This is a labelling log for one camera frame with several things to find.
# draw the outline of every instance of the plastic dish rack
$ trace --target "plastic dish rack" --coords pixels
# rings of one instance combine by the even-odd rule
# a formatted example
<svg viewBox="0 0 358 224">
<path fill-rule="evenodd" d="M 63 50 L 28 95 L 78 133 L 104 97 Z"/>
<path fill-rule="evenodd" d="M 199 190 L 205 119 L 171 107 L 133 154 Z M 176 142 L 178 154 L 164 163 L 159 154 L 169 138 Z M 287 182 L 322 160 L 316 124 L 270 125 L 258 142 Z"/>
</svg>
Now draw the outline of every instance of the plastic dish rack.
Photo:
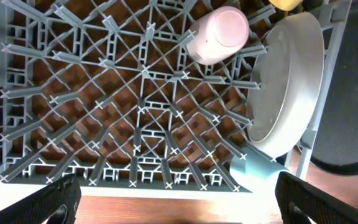
<svg viewBox="0 0 358 224">
<path fill-rule="evenodd" d="M 214 4 L 2 0 L 0 181 L 41 187 L 74 173 L 96 195 L 248 193 L 228 169 L 233 156 L 246 158 L 247 90 L 261 84 L 250 81 L 252 64 L 267 52 L 261 40 L 276 10 L 246 13 L 255 31 L 247 45 L 199 65 L 185 47 L 194 38 L 188 29 L 222 6 Z M 337 1 L 312 12 L 330 37 L 318 122 L 313 117 L 299 143 L 298 176 L 307 171 L 349 6 Z"/>
</svg>

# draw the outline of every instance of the black object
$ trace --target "black object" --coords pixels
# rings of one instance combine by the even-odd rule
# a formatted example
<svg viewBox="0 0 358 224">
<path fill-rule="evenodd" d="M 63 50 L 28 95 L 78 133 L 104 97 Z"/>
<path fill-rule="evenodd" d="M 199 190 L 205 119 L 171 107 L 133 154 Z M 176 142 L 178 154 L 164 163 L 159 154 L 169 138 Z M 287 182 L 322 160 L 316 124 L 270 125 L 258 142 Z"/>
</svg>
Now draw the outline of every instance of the black object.
<svg viewBox="0 0 358 224">
<path fill-rule="evenodd" d="M 81 200 L 74 174 L 66 175 L 36 193 L 0 211 L 0 223 L 66 223 L 75 221 Z"/>
<path fill-rule="evenodd" d="M 358 1 L 347 19 L 311 162 L 333 174 L 358 175 Z"/>
<path fill-rule="evenodd" d="M 358 209 L 330 196 L 307 182 L 281 172 L 278 176 L 276 199 L 284 224 L 358 224 Z"/>
</svg>

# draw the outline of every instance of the white plate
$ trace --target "white plate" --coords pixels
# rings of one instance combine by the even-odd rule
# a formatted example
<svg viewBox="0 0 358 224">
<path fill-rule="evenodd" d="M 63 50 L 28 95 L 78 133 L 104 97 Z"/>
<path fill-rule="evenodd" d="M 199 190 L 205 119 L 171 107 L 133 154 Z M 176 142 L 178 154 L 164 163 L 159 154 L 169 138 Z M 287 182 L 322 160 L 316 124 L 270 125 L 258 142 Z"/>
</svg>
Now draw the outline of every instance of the white plate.
<svg viewBox="0 0 358 224">
<path fill-rule="evenodd" d="M 251 142 L 276 158 L 288 152 L 305 131 L 323 76 L 324 42 L 317 19 L 308 12 L 286 17 L 266 36 L 268 52 L 255 61 L 247 112 Z"/>
</svg>

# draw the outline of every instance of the yellow object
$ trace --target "yellow object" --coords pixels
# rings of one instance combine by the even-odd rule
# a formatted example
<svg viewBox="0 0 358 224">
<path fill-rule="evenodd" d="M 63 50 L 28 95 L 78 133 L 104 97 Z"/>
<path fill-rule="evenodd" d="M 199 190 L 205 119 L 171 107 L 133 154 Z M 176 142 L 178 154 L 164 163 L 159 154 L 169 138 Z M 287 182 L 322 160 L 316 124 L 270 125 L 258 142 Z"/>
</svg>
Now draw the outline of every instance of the yellow object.
<svg viewBox="0 0 358 224">
<path fill-rule="evenodd" d="M 269 0 L 275 7 L 284 10 L 291 11 L 294 9 L 302 0 Z"/>
</svg>

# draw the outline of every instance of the gray dish rack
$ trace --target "gray dish rack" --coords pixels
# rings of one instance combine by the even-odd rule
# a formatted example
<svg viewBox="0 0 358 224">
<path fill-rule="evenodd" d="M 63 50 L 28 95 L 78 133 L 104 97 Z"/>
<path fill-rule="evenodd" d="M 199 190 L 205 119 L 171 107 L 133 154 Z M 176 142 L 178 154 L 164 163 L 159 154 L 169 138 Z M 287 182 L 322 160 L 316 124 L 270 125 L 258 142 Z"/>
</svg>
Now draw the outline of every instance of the gray dish rack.
<svg viewBox="0 0 358 224">
<path fill-rule="evenodd" d="M 94 9 L 84 19 L 80 19 L 75 13 L 68 10 L 65 7 L 67 2 L 69 0 L 57 0 L 45 12 L 40 12 L 35 8 L 34 0 L 2 0 L 0 2 L 0 181 L 7 185 L 41 187 L 63 175 L 74 173 L 81 176 L 79 181 L 83 189 L 89 192 L 99 192 L 91 193 L 96 195 L 104 195 L 103 192 L 112 188 L 121 189 L 113 195 L 127 194 L 141 197 L 159 197 L 151 192 L 160 192 L 162 195 L 166 195 L 163 197 L 187 198 L 184 196 L 184 190 L 192 195 L 191 198 L 210 198 L 212 195 L 225 192 L 249 193 L 229 175 L 227 163 L 233 156 L 246 157 L 241 150 L 242 145 L 233 143 L 230 137 L 239 134 L 246 140 L 247 136 L 244 130 L 248 125 L 252 125 L 252 118 L 241 115 L 235 109 L 246 102 L 244 90 L 258 89 L 260 86 L 260 83 L 247 81 L 250 72 L 241 72 L 241 68 L 244 67 L 251 71 L 252 63 L 249 63 L 249 60 L 252 61 L 259 54 L 267 52 L 267 46 L 260 41 L 261 35 L 251 32 L 252 44 L 236 53 L 228 63 L 220 62 L 220 67 L 216 70 L 213 66 L 203 67 L 195 62 L 187 63 L 190 56 L 185 48 L 186 43 L 194 37 L 194 33 L 186 30 L 186 21 L 193 22 L 195 20 L 191 15 L 191 10 L 195 4 L 202 3 L 208 11 L 212 11 L 213 7 L 209 0 L 150 0 L 145 7 L 138 11 L 132 11 L 125 1 L 108 0 L 99 3 L 99 1 L 90 0 Z M 113 16 L 103 13 L 117 3 L 122 4 L 130 12 L 129 17 L 120 25 Z M 227 1 L 225 4 L 241 7 L 239 1 Z M 323 34 L 327 32 L 329 37 L 324 38 L 326 58 L 318 104 L 308 129 L 298 143 L 298 147 L 302 148 L 302 155 L 296 175 L 302 179 L 306 177 L 350 4 L 351 1 L 336 1 L 310 11 L 318 18 Z M 168 19 L 162 13 L 166 10 L 173 11 L 176 15 Z M 25 24 L 20 26 L 13 23 L 14 11 L 25 16 Z M 149 20 L 145 26 L 142 26 L 137 17 L 145 11 L 150 11 Z M 156 27 L 152 13 L 159 14 L 165 20 L 159 27 Z M 246 16 L 251 27 L 259 21 L 264 21 L 267 27 L 272 27 L 269 18 L 275 13 L 275 8 L 268 5 Z M 90 23 L 97 17 L 101 18 L 101 23 L 98 25 Z M 175 31 L 171 24 L 178 17 L 184 18 L 179 32 Z M 137 23 L 141 30 L 133 32 L 123 29 L 131 22 Z M 53 29 L 56 27 L 55 24 L 70 26 L 70 29 L 56 34 Z M 93 41 L 87 33 L 89 29 L 100 30 L 107 35 Z M 66 46 L 64 40 L 70 35 L 74 36 L 73 45 Z M 137 37 L 140 41 L 131 47 L 126 45 L 127 52 L 118 56 L 116 45 L 118 41 L 125 43 L 122 39 L 124 35 Z M 173 47 L 165 53 L 157 50 L 158 58 L 154 62 L 148 63 L 149 47 L 154 46 L 158 49 L 155 46 L 155 41 L 167 42 Z M 102 43 L 107 43 L 107 49 L 99 49 Z M 173 50 L 178 50 L 178 54 L 176 63 L 171 65 L 166 56 Z M 87 60 L 87 55 L 92 54 L 93 51 L 98 51 L 101 55 L 98 62 Z M 25 58 L 21 67 L 15 67 L 12 64 L 14 55 Z M 126 55 L 132 55 L 135 58 L 134 66 L 120 65 L 120 61 Z M 64 62 L 65 66 L 56 70 L 50 65 L 51 60 Z M 35 85 L 33 82 L 36 61 L 43 61 L 46 65 L 44 69 L 48 69 L 51 74 L 42 85 Z M 168 65 L 171 72 L 160 72 L 153 69 L 156 63 L 162 61 Z M 81 67 L 88 78 L 88 81 L 83 83 L 79 89 L 72 88 L 62 78 L 62 74 L 72 66 Z M 87 72 L 86 66 L 98 67 L 102 72 L 91 75 Z M 190 66 L 196 68 L 197 75 L 192 75 L 186 70 Z M 122 80 L 121 87 L 111 93 L 104 91 L 104 88 L 96 82 L 97 78 L 108 70 L 114 70 L 118 74 L 118 78 Z M 126 80 L 126 77 L 122 77 L 118 70 L 130 70 L 135 75 Z M 130 85 L 137 78 L 142 80 L 142 84 L 140 92 L 134 93 Z M 144 84 L 144 80 L 157 86 L 153 93 L 146 96 L 143 95 L 143 92 L 144 88 L 148 87 Z M 198 86 L 209 86 L 214 97 L 207 102 L 198 103 L 192 95 L 193 90 L 185 85 L 186 80 L 194 80 L 198 82 Z M 65 85 L 66 91 L 48 95 L 44 88 L 51 82 L 60 82 Z M 80 97 L 81 90 L 88 85 L 95 86 L 101 92 L 101 96 L 92 107 L 87 106 L 87 103 Z M 164 85 L 171 85 L 174 89 L 170 98 L 167 98 L 162 91 Z M 214 85 L 225 87 L 223 90 L 217 91 L 214 89 Z M 175 96 L 175 90 L 179 86 L 186 91 L 185 96 Z M 115 94 L 123 89 L 128 89 L 137 98 L 136 104 L 128 106 L 125 111 L 114 101 Z M 223 102 L 223 96 L 229 89 L 235 90 L 241 99 L 232 108 L 225 107 Z M 164 95 L 164 102 L 152 100 L 152 95 L 156 92 Z M 38 99 L 44 99 L 49 107 L 48 112 L 41 117 L 33 114 L 32 103 L 35 96 Z M 186 112 L 179 104 L 186 97 L 190 97 L 194 101 L 196 110 L 185 116 Z M 81 105 L 81 110 L 85 111 L 84 115 L 76 121 L 72 121 L 60 109 L 61 105 L 69 101 L 79 102 L 77 105 Z M 213 103 L 220 103 L 223 106 L 223 113 L 209 109 L 208 105 Z M 119 117 L 109 126 L 106 126 L 94 114 L 96 110 L 103 110 L 107 107 L 111 107 L 119 114 Z M 139 122 L 141 117 L 149 113 L 150 110 L 160 111 L 160 115 L 158 117 L 151 115 L 150 121 L 141 125 Z M 135 121 L 130 119 L 130 113 L 136 114 Z M 60 129 L 54 130 L 43 122 L 51 114 L 64 120 L 65 124 Z M 165 114 L 169 117 L 167 128 L 158 123 L 160 117 Z M 202 116 L 210 124 L 200 133 L 196 133 L 188 127 L 192 119 L 199 119 L 198 116 Z M 85 118 L 91 118 L 99 125 L 98 132 L 91 138 L 78 127 L 78 124 Z M 179 125 L 172 125 L 174 119 L 180 121 Z M 225 137 L 217 130 L 217 126 L 223 119 L 230 119 L 236 126 L 236 130 Z M 125 141 L 120 141 L 120 138 L 110 131 L 111 127 L 120 122 L 125 122 L 132 128 L 131 134 Z M 182 127 L 188 127 L 193 138 L 178 147 L 175 131 Z M 32 144 L 32 132 L 35 130 L 42 133 L 45 139 L 43 144 L 39 142 Z M 203 135 L 208 131 L 217 133 L 219 141 L 207 142 Z M 70 144 L 63 143 L 68 136 L 72 135 L 75 135 L 75 139 L 81 144 L 76 150 L 71 149 Z M 21 153 L 13 154 L 12 142 L 18 138 L 22 142 Z M 157 143 L 151 146 L 145 140 L 146 138 L 154 138 Z M 103 143 L 107 139 L 116 146 L 113 151 L 108 153 L 102 150 Z M 41 156 L 41 152 L 46 151 L 48 147 L 53 147 L 64 155 L 60 160 L 48 160 Z M 160 154 L 155 152 L 158 147 L 163 147 L 163 152 Z M 195 160 L 189 159 L 186 154 L 191 147 L 196 147 L 202 152 Z M 229 153 L 216 159 L 215 154 L 218 153 L 220 147 L 225 148 Z M 97 155 L 97 161 L 81 161 L 77 158 L 81 151 L 89 151 Z M 114 153 L 120 153 L 123 157 L 127 157 L 128 163 L 110 162 L 108 157 Z M 183 156 L 187 161 L 188 164 L 185 167 L 175 167 L 171 164 L 171 161 L 178 156 Z M 286 166 L 289 165 L 290 158 L 291 152 L 287 154 Z M 209 169 L 200 169 L 198 164 L 206 159 L 211 159 L 212 166 Z M 37 174 L 37 167 L 41 166 L 50 168 L 47 174 Z"/>
</svg>

